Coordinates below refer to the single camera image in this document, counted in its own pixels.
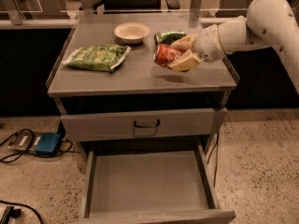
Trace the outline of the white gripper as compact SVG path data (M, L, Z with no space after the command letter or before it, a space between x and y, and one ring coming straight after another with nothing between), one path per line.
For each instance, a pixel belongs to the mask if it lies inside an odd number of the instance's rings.
M198 35L186 35L173 42L170 47L187 50L178 60L168 65L169 69L177 72L185 72L196 68L203 59L206 62L213 63L225 56L216 24L202 29Z

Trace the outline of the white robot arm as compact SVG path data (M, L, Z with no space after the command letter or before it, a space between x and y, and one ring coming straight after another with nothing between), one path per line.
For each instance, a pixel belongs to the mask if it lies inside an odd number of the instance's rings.
M271 47L299 91L299 25L286 0L253 0L245 16L210 25L171 46L190 49L210 63L235 51Z

